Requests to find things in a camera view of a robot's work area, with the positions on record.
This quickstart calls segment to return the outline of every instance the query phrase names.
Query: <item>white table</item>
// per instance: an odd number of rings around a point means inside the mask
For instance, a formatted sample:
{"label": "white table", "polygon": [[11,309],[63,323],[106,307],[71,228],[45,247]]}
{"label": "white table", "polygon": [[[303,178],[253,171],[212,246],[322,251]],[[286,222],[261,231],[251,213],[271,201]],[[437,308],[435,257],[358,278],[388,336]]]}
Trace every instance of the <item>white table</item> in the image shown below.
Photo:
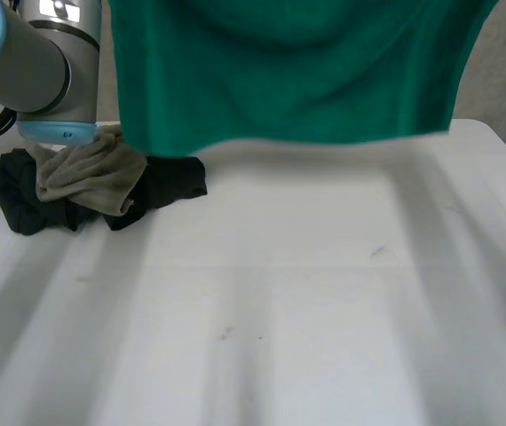
{"label": "white table", "polygon": [[506,145],[205,150],[119,233],[0,214],[0,426],[506,425]]}

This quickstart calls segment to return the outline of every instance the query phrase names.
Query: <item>beige rag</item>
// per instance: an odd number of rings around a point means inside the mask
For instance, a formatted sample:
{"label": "beige rag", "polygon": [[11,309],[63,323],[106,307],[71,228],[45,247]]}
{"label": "beige rag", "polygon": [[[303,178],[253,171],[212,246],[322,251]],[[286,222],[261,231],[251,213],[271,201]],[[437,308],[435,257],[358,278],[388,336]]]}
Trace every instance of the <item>beige rag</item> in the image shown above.
{"label": "beige rag", "polygon": [[36,160],[36,195],[40,201],[67,198],[110,216],[124,215],[130,191],[146,167],[146,157],[123,139],[120,125],[99,127],[93,143],[53,151],[27,141]]}

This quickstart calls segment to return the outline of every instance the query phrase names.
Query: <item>green cloth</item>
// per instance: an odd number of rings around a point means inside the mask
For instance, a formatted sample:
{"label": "green cloth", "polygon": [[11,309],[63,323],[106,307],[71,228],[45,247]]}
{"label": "green cloth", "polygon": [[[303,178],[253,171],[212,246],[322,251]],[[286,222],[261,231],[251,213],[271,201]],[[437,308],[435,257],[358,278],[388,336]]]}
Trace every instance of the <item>green cloth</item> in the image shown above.
{"label": "green cloth", "polygon": [[496,0],[109,0],[125,140],[351,144],[447,130]]}

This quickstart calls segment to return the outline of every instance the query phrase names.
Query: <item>crumpled fabric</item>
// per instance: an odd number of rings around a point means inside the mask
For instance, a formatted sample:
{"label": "crumpled fabric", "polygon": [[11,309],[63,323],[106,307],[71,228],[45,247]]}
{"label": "crumpled fabric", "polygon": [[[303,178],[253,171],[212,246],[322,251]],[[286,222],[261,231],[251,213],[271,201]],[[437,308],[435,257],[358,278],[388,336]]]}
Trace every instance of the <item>crumpled fabric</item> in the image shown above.
{"label": "crumpled fabric", "polygon": [[93,143],[53,151],[27,141],[36,160],[40,201],[69,199],[105,215],[129,210],[133,190],[146,168],[146,157],[125,144],[120,125],[101,126]]}
{"label": "crumpled fabric", "polygon": [[23,235],[34,235],[52,226],[77,231],[82,223],[98,215],[65,199],[38,200],[36,162],[23,149],[1,155],[0,206],[9,227]]}

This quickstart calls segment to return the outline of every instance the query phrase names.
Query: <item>black garment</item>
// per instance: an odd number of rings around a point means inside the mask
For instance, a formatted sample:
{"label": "black garment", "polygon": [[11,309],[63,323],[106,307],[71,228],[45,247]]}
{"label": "black garment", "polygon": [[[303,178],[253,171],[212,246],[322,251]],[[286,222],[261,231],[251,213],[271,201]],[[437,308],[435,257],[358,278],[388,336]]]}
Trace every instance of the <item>black garment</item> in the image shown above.
{"label": "black garment", "polygon": [[197,158],[147,157],[145,172],[129,194],[134,202],[124,216],[103,215],[112,231],[140,220],[149,209],[160,209],[177,200],[191,200],[208,193],[206,170]]}
{"label": "black garment", "polygon": [[48,226],[77,231],[97,213],[71,201],[41,202],[36,197],[36,162],[23,149],[13,149],[0,158],[0,206],[9,227],[32,235]]}
{"label": "black garment", "polygon": [[[206,171],[197,158],[148,157],[141,179],[129,194],[134,202],[124,216],[103,215],[112,231],[140,220],[149,209],[159,209],[176,200],[208,193]],[[33,235],[48,226],[77,231],[83,222],[99,213],[66,199],[42,202],[36,196],[36,162],[23,149],[13,149],[0,158],[0,206],[9,227],[16,233]]]}

